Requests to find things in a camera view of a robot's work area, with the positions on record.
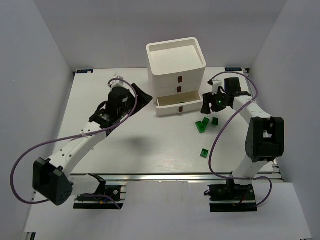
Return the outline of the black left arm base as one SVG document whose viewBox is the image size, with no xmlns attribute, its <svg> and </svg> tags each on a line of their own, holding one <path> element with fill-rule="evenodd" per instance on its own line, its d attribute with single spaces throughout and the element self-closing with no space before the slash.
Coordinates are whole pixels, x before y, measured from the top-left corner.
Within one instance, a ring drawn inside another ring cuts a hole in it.
<svg viewBox="0 0 320 240">
<path fill-rule="evenodd" d="M 121 210 L 126 198 L 125 186 L 107 184 L 106 180 L 96 174 L 89 174 L 99 185 L 94 193 L 82 193 L 74 200 L 73 208 L 77 210 Z"/>
</svg>

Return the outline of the green square lego brick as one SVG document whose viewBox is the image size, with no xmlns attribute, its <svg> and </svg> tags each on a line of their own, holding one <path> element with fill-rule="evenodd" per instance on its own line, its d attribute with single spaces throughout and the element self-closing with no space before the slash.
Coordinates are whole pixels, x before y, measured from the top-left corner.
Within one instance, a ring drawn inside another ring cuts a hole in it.
<svg viewBox="0 0 320 240">
<path fill-rule="evenodd" d="M 207 149 L 203 148 L 203 149 L 201 150 L 200 156 L 201 156 L 202 158 L 207 158 L 208 154 L 209 154 L 209 151 L 208 151 Z"/>
</svg>

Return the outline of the white bottom drawer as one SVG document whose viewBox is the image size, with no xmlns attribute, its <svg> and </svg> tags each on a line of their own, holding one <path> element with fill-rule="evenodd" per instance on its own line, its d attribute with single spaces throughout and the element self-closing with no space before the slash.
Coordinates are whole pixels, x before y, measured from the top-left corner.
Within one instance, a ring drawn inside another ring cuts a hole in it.
<svg viewBox="0 0 320 240">
<path fill-rule="evenodd" d="M 200 111 L 203 99 L 198 91 L 156 98 L 155 112 L 158 117 Z"/>
</svg>

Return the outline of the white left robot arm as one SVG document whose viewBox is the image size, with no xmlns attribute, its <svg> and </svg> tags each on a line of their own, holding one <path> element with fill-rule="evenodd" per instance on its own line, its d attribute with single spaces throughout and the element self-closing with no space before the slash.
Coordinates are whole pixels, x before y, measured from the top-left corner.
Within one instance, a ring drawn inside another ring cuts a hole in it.
<svg viewBox="0 0 320 240">
<path fill-rule="evenodd" d="M 33 189 L 56 206 L 71 196 L 86 195 L 104 198 L 106 182 L 96 174 L 72 176 L 78 163 L 101 141 L 106 139 L 124 117 L 132 116 L 152 101 L 152 96 L 136 84 L 127 89 L 116 83 L 111 86 L 108 99 L 102 102 L 82 129 L 80 137 L 47 159 L 38 158 L 33 164 Z"/>
</svg>

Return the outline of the white three-drawer storage box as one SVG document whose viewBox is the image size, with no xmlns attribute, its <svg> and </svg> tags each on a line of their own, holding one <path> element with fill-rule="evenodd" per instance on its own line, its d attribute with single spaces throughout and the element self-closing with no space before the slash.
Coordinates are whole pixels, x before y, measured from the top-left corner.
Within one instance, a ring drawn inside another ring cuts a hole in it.
<svg viewBox="0 0 320 240">
<path fill-rule="evenodd" d="M 160 97 L 193 91 L 200 94 L 207 64 L 195 37 L 149 43 L 146 53 L 148 83 L 155 107 Z"/>
</svg>

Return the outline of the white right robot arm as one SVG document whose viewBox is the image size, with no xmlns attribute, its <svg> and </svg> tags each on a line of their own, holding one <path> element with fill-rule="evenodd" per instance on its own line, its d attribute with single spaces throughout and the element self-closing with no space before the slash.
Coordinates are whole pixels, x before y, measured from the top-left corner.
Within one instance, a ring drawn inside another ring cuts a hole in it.
<svg viewBox="0 0 320 240">
<path fill-rule="evenodd" d="M 224 81 L 208 81 L 211 92 L 203 95 L 201 113 L 217 113 L 227 107 L 235 110 L 234 119 L 240 115 L 248 124 L 245 139 L 245 156 L 229 179 L 243 185 L 251 182 L 258 172 L 269 162 L 284 153 L 285 121 L 266 113 L 249 92 L 243 91 L 237 77 Z"/>
</svg>

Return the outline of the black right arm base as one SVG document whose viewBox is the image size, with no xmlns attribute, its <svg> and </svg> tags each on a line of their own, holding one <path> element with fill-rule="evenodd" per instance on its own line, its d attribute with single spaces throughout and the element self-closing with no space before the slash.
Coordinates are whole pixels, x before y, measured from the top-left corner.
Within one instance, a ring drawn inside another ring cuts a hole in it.
<svg viewBox="0 0 320 240">
<path fill-rule="evenodd" d="M 203 193 L 209 197 L 211 213 L 257 212 L 256 196 L 252 184 L 235 184 L 227 180 L 225 184 L 208 185 Z"/>
</svg>

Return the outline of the green long lego brick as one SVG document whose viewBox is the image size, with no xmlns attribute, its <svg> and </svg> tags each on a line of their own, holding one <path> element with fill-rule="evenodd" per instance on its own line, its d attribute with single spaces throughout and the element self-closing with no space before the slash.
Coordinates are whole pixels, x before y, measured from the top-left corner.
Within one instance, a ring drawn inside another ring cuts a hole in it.
<svg viewBox="0 0 320 240">
<path fill-rule="evenodd" d="M 202 126 L 206 129 L 209 122 L 210 122 L 210 119 L 207 117 L 204 117 L 201 123 L 202 123 Z"/>
</svg>

